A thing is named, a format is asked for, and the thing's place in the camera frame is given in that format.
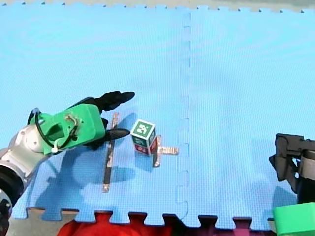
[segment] black cable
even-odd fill
[[[46,138],[46,136],[44,135],[43,131],[41,130],[40,128],[40,125],[39,125],[39,121],[38,121],[38,111],[35,111],[35,125],[36,125],[36,128],[40,134],[40,136],[42,137],[42,139],[49,145],[51,146],[52,148],[54,147],[54,145]]]
[[[42,139],[45,141],[45,143],[47,143],[49,146],[51,146],[52,148],[54,147],[54,144],[51,143],[47,137],[44,135],[42,129],[40,128],[40,125],[39,125],[39,120],[38,120],[38,115],[40,114],[40,111],[39,110],[36,110],[35,111],[35,125],[36,125],[36,128],[40,134],[40,136],[42,137]],[[60,146],[60,147],[57,147],[57,149],[62,149],[64,148],[70,141],[71,139],[75,136],[75,132],[76,130],[78,129],[78,125],[74,125],[74,127],[71,129],[70,133],[69,133],[69,136],[67,137],[66,141]]]

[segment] zip tie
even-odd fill
[[[56,139],[56,140],[54,141],[54,147],[51,149],[51,152],[52,152],[52,153],[57,153],[57,152],[59,151],[59,150],[58,150],[58,146],[57,146],[58,141],[59,141],[59,139]]]

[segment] cube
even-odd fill
[[[151,155],[157,150],[156,126],[147,121],[138,119],[130,132],[135,150]]]

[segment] blue foam mat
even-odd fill
[[[114,90],[137,94],[118,109],[121,127],[153,122],[165,145],[180,147],[152,169],[130,138],[119,141],[107,194],[105,149],[55,156],[14,217],[40,207],[44,219],[60,220],[67,208],[93,221],[94,211],[112,210],[115,223],[144,212],[146,224],[170,213],[199,226],[199,215],[216,215],[218,228],[251,217],[252,229],[267,230],[272,208],[296,201],[268,157],[278,132],[315,136],[312,12],[15,4],[0,7],[0,22],[0,99],[9,114],[0,117],[1,147],[33,107],[54,113]]]
[[[34,107],[55,113],[87,96],[134,91],[122,105],[120,127],[131,129],[141,118],[156,124],[165,145],[180,147],[181,119],[187,112],[178,84],[183,80],[182,11],[165,8],[86,7],[80,4],[15,5],[1,9],[0,61],[6,127],[1,147],[25,125]],[[111,120],[112,113],[104,114]],[[60,220],[62,208],[77,209],[78,221],[93,221],[95,210],[111,210],[112,222],[128,223],[128,213],[145,212],[147,224],[164,224],[162,214],[183,218],[187,204],[177,198],[178,158],[152,160],[135,155],[130,137],[115,144],[110,192],[102,192],[106,150],[84,148],[54,156],[39,168],[36,180],[17,203],[45,209],[43,218]]]

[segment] metal strip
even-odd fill
[[[177,147],[162,146],[162,136],[157,135],[157,151],[153,154],[153,167],[161,165],[162,155],[178,155],[179,149]]]
[[[116,129],[118,125],[119,114],[114,113],[112,119],[111,129]],[[107,193],[110,188],[110,178],[112,174],[112,165],[114,159],[114,145],[115,141],[112,140],[108,143],[107,155],[106,155],[106,165],[104,170],[104,181],[103,181],[103,192]]]

